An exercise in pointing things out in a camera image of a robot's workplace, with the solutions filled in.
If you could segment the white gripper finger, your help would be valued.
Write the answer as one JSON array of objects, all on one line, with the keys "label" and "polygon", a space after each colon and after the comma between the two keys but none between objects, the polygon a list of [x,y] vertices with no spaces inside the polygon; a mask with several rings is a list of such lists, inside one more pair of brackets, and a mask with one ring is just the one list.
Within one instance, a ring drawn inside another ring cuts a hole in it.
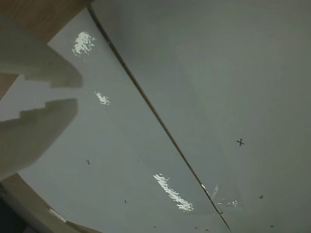
[{"label": "white gripper finger", "polygon": [[80,88],[83,77],[63,56],[8,17],[0,16],[0,71],[51,87]]},{"label": "white gripper finger", "polygon": [[21,111],[0,123],[0,179],[33,164],[71,124],[78,112],[76,99],[54,100],[45,107]]}]

